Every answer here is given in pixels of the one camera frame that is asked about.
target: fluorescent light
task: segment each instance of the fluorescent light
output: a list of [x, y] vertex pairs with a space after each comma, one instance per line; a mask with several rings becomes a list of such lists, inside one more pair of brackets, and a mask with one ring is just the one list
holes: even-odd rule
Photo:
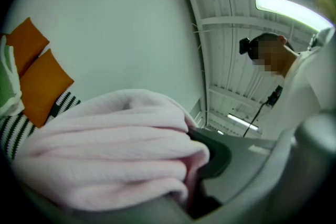
[[256, 0], [256, 7], [259, 10], [288, 16], [317, 31], [333, 27], [333, 24], [321, 15], [288, 0]]
[[250, 126], [249, 122], [243, 121], [242, 119], [237, 118], [236, 116], [233, 116], [233, 115], [229, 114], [227, 117], [230, 118], [230, 119], [232, 119], [232, 120], [234, 120], [234, 121], [236, 121], [236, 122], [239, 122], [242, 125], [245, 125], [246, 127], [250, 127], [252, 130], [255, 130], [255, 131], [258, 130], [257, 126], [255, 126], [253, 124], [251, 124], [251, 126]]

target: striped cushion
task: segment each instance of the striped cushion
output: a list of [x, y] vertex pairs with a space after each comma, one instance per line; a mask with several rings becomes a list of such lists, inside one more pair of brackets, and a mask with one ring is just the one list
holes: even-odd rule
[[[71, 92], [65, 91], [52, 106], [46, 123], [79, 103]], [[37, 129], [22, 112], [0, 119], [0, 146], [9, 160], [14, 159], [24, 140]]]

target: white ceiling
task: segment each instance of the white ceiling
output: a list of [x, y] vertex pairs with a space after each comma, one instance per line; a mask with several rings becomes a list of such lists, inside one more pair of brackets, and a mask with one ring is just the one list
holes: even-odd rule
[[[206, 96], [203, 115], [209, 127], [230, 135], [243, 135], [246, 127], [233, 122], [228, 113], [252, 120], [260, 105], [282, 84], [281, 78], [267, 76], [253, 66], [247, 55], [239, 54], [239, 40], [271, 31], [285, 35], [295, 51], [303, 51], [314, 31], [293, 20], [262, 12], [255, 0], [190, 0], [196, 18], [204, 60]], [[317, 10], [315, 0], [290, 0]], [[254, 122], [260, 137], [270, 108], [264, 107]]]

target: pink towel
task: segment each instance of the pink towel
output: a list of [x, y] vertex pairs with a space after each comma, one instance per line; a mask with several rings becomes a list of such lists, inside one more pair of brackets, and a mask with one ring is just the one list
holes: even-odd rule
[[172, 99], [123, 90], [82, 103], [36, 131], [13, 170], [61, 206], [120, 209], [172, 193], [185, 205], [208, 148], [190, 140], [196, 126]]

